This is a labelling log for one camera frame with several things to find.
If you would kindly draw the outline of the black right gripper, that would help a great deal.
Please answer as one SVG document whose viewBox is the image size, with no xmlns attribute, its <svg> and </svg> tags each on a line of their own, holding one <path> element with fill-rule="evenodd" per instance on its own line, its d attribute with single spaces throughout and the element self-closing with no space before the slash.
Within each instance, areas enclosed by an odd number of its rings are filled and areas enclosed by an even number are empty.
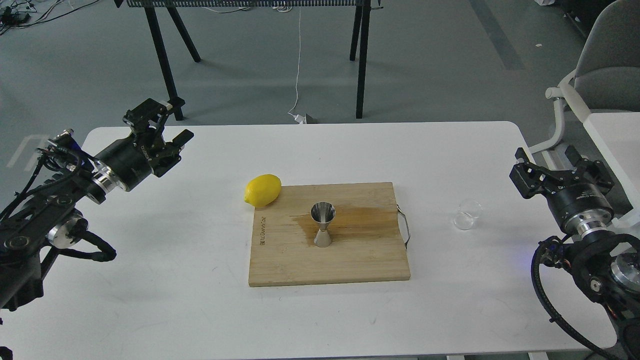
<svg viewBox="0 0 640 360">
<path fill-rule="evenodd" d="M 509 178 L 522 198 L 535 195 L 546 198 L 551 215 L 564 234 L 576 234 L 578 223 L 586 219 L 610 223 L 614 210 L 602 194 L 615 186 L 610 171 L 602 161 L 580 155 L 573 145 L 567 146 L 564 154 L 572 166 L 570 171 L 534 164 L 524 148 L 519 147 Z"/>
</svg>

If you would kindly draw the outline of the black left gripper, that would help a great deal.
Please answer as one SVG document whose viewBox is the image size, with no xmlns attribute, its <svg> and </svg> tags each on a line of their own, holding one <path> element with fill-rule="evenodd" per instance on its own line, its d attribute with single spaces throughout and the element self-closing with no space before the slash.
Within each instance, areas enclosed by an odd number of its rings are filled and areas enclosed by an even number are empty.
<svg viewBox="0 0 640 360">
<path fill-rule="evenodd" d="M 185 100 L 180 97 L 160 102 L 147 98 L 128 110 L 122 119 L 130 127 L 130 135 L 117 139 L 94 156 L 109 168 L 123 191 L 132 191 L 151 173 L 158 178 L 164 176 L 181 161 L 180 152 L 194 133 L 185 129 L 165 143 L 163 130 L 169 116 L 183 105 Z M 150 163 L 141 151 L 142 146 L 151 147 Z"/>
</svg>

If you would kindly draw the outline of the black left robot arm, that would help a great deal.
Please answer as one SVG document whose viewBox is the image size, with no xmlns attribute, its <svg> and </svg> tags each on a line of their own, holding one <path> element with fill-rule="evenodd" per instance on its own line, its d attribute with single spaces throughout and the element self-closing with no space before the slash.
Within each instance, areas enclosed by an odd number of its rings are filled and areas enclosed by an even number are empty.
<svg viewBox="0 0 640 360">
<path fill-rule="evenodd" d="M 1 212 L 1 308 L 11 312 L 44 294 L 43 282 L 58 256 L 110 262 L 116 250 L 89 231 L 78 201 L 102 204 L 120 188 L 129 192 L 150 175 L 164 176 L 181 161 L 194 137 L 183 130 L 163 139 L 169 116 L 185 105 L 178 96 L 167 102 L 146 99 L 128 110 L 127 137 L 89 155 L 68 129 L 39 148 L 34 173 Z"/>
</svg>

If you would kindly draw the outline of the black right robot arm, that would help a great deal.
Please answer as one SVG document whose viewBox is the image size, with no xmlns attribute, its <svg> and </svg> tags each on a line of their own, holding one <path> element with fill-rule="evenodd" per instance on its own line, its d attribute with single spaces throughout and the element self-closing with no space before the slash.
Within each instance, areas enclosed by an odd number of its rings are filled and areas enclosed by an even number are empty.
<svg viewBox="0 0 640 360">
<path fill-rule="evenodd" d="M 597 346 L 567 322 L 547 296 L 540 266 L 563 269 L 592 303 L 601 305 L 612 322 L 617 344 L 627 359 L 639 358 L 639 239 L 608 230 L 614 210 L 606 194 L 614 181 L 601 161 L 582 157 L 569 146 L 571 167 L 549 170 L 530 161 L 518 148 L 509 177 L 522 198 L 542 195 L 564 234 L 538 243 L 530 275 L 535 294 L 550 322 L 584 347 L 608 360 L 617 356 Z"/>
</svg>

